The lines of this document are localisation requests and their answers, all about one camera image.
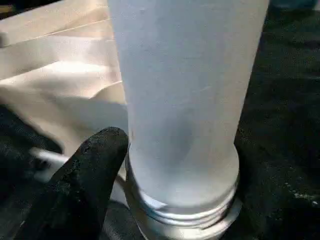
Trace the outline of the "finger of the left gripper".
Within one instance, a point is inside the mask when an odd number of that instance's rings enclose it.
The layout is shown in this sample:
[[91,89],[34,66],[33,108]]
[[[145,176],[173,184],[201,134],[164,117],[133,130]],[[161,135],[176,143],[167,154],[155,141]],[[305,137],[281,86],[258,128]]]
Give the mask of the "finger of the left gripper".
[[36,181],[35,174],[49,164],[32,155],[32,149],[61,154],[61,146],[39,133],[5,104],[0,106],[0,189]]

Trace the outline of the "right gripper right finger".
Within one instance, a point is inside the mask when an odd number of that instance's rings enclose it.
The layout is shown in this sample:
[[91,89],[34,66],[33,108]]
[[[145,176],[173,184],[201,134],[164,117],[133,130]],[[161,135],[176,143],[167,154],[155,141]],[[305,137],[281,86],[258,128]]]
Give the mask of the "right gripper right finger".
[[287,158],[238,128],[239,195],[258,240],[318,240],[320,188]]

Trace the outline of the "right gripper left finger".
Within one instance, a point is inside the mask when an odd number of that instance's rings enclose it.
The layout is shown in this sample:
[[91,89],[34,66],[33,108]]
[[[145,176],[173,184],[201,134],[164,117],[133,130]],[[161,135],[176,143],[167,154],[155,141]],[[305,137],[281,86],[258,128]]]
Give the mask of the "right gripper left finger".
[[84,141],[52,176],[15,235],[16,240],[97,240],[129,139],[107,127]]

